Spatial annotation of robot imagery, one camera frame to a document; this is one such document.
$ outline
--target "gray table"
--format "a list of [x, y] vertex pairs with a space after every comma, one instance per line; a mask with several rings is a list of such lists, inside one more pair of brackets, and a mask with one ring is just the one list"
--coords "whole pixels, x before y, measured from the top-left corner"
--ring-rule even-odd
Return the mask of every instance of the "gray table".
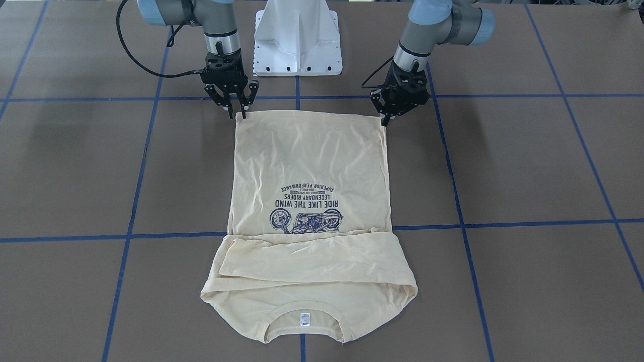
[[[236, 4], [247, 69], [263, 5]], [[262, 345], [199, 299], [226, 231], [234, 123], [198, 77], [137, 68], [117, 6], [0, 9], [1, 361], [644, 360], [636, 12], [485, 5], [492, 40], [438, 47], [432, 100], [388, 128], [393, 224], [418, 297], [346, 345]], [[395, 50], [409, 6], [330, 3], [343, 73], [261, 78], [252, 110], [375, 115], [360, 83]], [[199, 29], [164, 51], [168, 29], [134, 3], [123, 23], [144, 64], [202, 67]]]

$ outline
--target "clothing tag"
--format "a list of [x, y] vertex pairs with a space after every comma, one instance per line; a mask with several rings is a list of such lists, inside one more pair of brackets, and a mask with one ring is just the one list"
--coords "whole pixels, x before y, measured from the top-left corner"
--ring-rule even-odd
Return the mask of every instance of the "clothing tag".
[[311, 326], [311, 313], [300, 313], [299, 314], [299, 325], [300, 325], [300, 327], [309, 327], [309, 326]]

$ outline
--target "white plastic bracket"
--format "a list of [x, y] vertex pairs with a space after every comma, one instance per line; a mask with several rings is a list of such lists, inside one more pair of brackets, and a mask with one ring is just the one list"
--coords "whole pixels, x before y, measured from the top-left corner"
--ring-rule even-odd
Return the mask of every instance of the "white plastic bracket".
[[255, 17], [253, 73], [337, 75], [342, 72], [337, 13], [325, 0], [268, 0]]

